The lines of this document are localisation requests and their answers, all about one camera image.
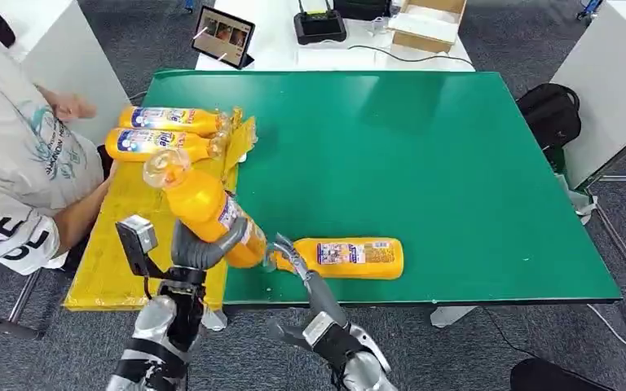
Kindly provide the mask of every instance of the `green table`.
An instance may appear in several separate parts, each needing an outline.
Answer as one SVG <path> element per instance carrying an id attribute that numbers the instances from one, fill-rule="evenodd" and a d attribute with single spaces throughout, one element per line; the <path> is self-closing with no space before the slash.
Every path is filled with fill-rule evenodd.
<path id="1" fill-rule="evenodd" d="M 402 277 L 330 279 L 340 302 L 620 299 L 497 73 L 164 71 L 144 104 L 257 117 L 237 196 L 268 237 L 402 241 Z M 294 275 L 229 270 L 225 304 L 303 302 Z"/>

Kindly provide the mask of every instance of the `cable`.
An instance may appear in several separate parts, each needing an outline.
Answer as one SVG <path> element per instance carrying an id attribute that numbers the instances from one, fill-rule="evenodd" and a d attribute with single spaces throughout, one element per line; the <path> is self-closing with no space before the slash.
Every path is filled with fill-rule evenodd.
<path id="1" fill-rule="evenodd" d="M 143 276 L 143 290 L 145 291 L 145 296 L 148 297 L 148 300 L 152 300 L 152 295 L 150 294 L 150 278 L 146 275 Z"/>
<path id="2" fill-rule="evenodd" d="M 530 351 L 528 351 L 528 350 L 525 350 L 525 349 L 522 349 L 522 348 L 518 348 L 517 346 L 512 345 L 512 344 L 509 342 L 509 340 L 505 337 L 505 334 L 504 334 L 504 333 L 503 333 L 503 331 L 500 329 L 500 326 L 498 326 L 498 322 L 496 322 L 496 319 L 493 317 L 493 314 L 491 314 L 491 311 L 487 310 L 487 309 L 486 309 L 486 307 L 483 307 L 483 306 L 481 307 L 481 309 L 482 309 L 483 311 L 485 311 L 485 312 L 486 312 L 486 314 L 488 315 L 488 318 L 490 318 L 490 319 L 491 319 L 491 323 L 493 323 L 493 326 L 495 326 L 495 327 L 496 327 L 496 330 L 498 331 L 498 333 L 500 333 L 500 336 L 502 337 L 502 339 L 505 341 L 505 343 L 506 343 L 506 344 L 507 344 L 510 348 L 512 348 L 513 350 L 517 350 L 517 351 L 518 351 L 518 352 L 520 352 L 520 353 L 528 354 L 528 355 L 532 356 L 533 358 L 536 358 L 536 359 L 538 359 L 538 360 L 541 360 L 541 361 L 547 362 L 547 363 L 549 363 L 549 364 L 551 364 L 551 365 L 555 365 L 555 364 L 553 364 L 552 362 L 550 362 L 550 361 L 548 361 L 548 360 L 545 360 L 545 359 L 543 359 L 543 358 L 541 358 L 541 357 L 537 356 L 536 354 L 533 354 L 532 352 L 530 352 Z M 575 372 L 575 371 L 570 371 L 570 370 L 568 370 L 568 369 L 565 369 L 565 368 L 563 368 L 563 367 L 560 367 L 559 365 L 555 365 L 555 366 L 556 366 L 556 367 L 558 367 L 558 368 L 560 368 L 560 370 L 561 370 L 561 371 L 563 371 L 563 372 L 565 372 L 565 373 L 567 373 L 567 374 L 569 374 L 569 375 L 572 375 L 572 376 L 578 377 L 578 378 L 580 378 L 580 379 L 582 379 L 582 380 L 584 380 L 584 381 L 588 381 L 590 384 L 596 385 L 597 387 L 599 387 L 599 388 L 601 388 L 601 389 L 604 389 L 604 390 L 606 390 L 606 391 L 615 391 L 614 389 L 612 389 L 612 388 L 610 388 L 610 387 L 608 387 L 608 386 L 605 386 L 605 385 L 603 385 L 603 384 L 601 384 L 601 383 L 598 383 L 598 382 L 596 382 L 596 381 L 594 381 L 594 380 L 591 380 L 591 379 L 589 379 L 589 378 L 588 378 L 588 377 L 586 377 L 586 376 L 582 376 L 582 375 L 580 375 L 579 373 L 577 373 L 577 372 Z"/>
<path id="3" fill-rule="evenodd" d="M 613 327 L 611 326 L 611 324 L 606 320 L 606 318 L 604 318 L 603 316 L 601 316 L 601 313 L 598 312 L 598 310 L 596 308 L 594 308 L 593 305 L 591 304 L 587 304 L 587 307 L 591 308 L 592 311 L 594 311 L 594 313 L 596 314 L 596 316 L 598 316 L 605 324 L 606 326 L 608 326 L 608 328 L 611 330 L 611 332 L 613 333 L 613 335 L 615 336 L 615 338 L 618 338 L 618 340 L 622 343 L 624 343 L 626 345 L 626 340 L 623 339 L 622 336 L 620 336 L 618 334 L 618 332 L 616 330 L 613 329 Z"/>
<path id="4" fill-rule="evenodd" d="M 389 51 L 386 51 L 386 50 L 381 49 L 379 47 L 366 46 L 366 45 L 352 45 L 352 46 L 347 47 L 347 49 L 355 49 L 356 47 L 363 47 L 364 49 L 371 49 L 373 51 L 380 51 L 380 52 L 385 53 L 386 55 L 392 57 L 393 59 L 398 59 L 399 61 L 403 61 L 405 63 L 420 63 L 421 61 L 426 61 L 426 60 L 429 60 L 429 59 L 455 59 L 457 61 L 461 61 L 463 63 L 467 63 L 467 64 L 471 65 L 472 67 L 474 66 L 471 63 L 471 61 L 469 61 L 467 59 L 461 59 L 459 57 L 452 57 L 451 55 L 430 55 L 430 56 L 425 57 L 423 59 L 403 59 L 403 58 L 398 57 L 396 55 L 393 55 Z"/>
<path id="5" fill-rule="evenodd" d="M 143 91 L 143 92 L 139 92 L 138 94 L 135 94 L 135 95 L 133 95 L 133 96 L 130 96 L 130 97 L 128 98 L 128 100 L 132 101 L 133 99 L 140 98 L 141 96 L 144 96 L 144 95 L 146 95 L 147 93 L 148 93 L 148 91 L 147 91 L 147 90 L 145 90 L 145 91 Z"/>

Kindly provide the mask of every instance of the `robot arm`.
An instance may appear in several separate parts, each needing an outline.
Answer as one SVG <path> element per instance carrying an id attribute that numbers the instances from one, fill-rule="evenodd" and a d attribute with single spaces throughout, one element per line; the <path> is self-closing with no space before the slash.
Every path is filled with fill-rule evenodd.
<path id="1" fill-rule="evenodd" d="M 186 388 L 187 366 L 203 313 L 205 271 L 241 240 L 246 228 L 246 219 L 239 217 L 227 234 L 209 244 L 176 222 L 171 245 L 173 265 L 162 272 L 148 256 L 157 246 L 152 224 L 140 216 L 117 223 L 133 273 L 162 282 L 157 296 L 150 298 L 135 320 L 133 336 L 107 391 Z"/>
<path id="2" fill-rule="evenodd" d="M 209 244 L 180 222 L 174 227 L 171 260 L 159 270 L 148 252 L 157 246 L 152 224 L 140 216 L 117 223 L 117 230 L 131 270 L 147 279 L 162 279 L 157 296 L 150 297 L 135 321 L 135 330 L 118 361 L 107 391 L 173 391 L 186 388 L 190 353 L 199 339 L 205 295 L 205 271 L 215 266 L 246 232 L 247 221 L 235 220 L 230 231 Z M 328 285 L 315 271 L 308 270 L 290 240 L 277 235 L 273 244 L 292 262 L 311 303 L 311 316 L 291 327 L 270 322 L 271 336 L 310 350 L 330 365 L 338 389 L 392 391 L 385 356 L 371 336 L 349 322 Z"/>
<path id="3" fill-rule="evenodd" d="M 291 262 L 301 278 L 311 303 L 311 315 L 297 327 L 271 321 L 271 336 L 324 358 L 333 371 L 332 381 L 337 389 L 396 390 L 386 376 L 390 364 L 385 355 L 363 328 L 349 321 L 324 279 L 308 269 L 291 240 L 277 234 L 272 247 Z"/>

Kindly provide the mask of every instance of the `yellow detergent bottle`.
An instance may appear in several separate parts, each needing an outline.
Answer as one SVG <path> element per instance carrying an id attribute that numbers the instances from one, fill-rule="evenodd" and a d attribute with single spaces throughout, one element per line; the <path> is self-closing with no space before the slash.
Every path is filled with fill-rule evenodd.
<path id="1" fill-rule="evenodd" d="M 227 253 L 230 266 L 253 267 L 265 257 L 265 234 L 234 199 L 222 182 L 212 175 L 192 169 L 186 152 L 168 149 L 145 162 L 143 178 L 152 187 L 161 187 L 171 212 L 193 233 L 214 242 L 231 228 L 237 217 L 248 219 L 243 239 Z"/>
<path id="2" fill-rule="evenodd" d="M 300 239 L 293 247 L 308 268 L 332 279 L 397 279 L 404 270 L 402 244 L 391 238 Z M 279 252 L 266 267 L 294 272 Z"/>
<path id="3" fill-rule="evenodd" d="M 210 136 L 228 123 L 229 119 L 217 111 L 199 108 L 141 108 L 128 106 L 119 116 L 121 128 L 145 128 L 183 131 Z"/>
<path id="4" fill-rule="evenodd" d="M 122 161 L 146 161 L 158 151 L 179 149 L 185 151 L 193 162 L 221 156 L 225 145 L 223 137 L 202 138 L 186 132 L 126 128 L 112 129 L 104 143 L 107 153 Z"/>

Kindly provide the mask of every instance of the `tablet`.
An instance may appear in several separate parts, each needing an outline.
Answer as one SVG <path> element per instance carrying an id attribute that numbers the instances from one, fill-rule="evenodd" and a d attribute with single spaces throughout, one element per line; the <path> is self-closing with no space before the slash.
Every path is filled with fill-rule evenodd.
<path id="1" fill-rule="evenodd" d="M 241 69 L 247 65 L 246 52 L 254 30 L 255 24 L 247 20 L 203 6 L 192 47 L 204 55 Z"/>

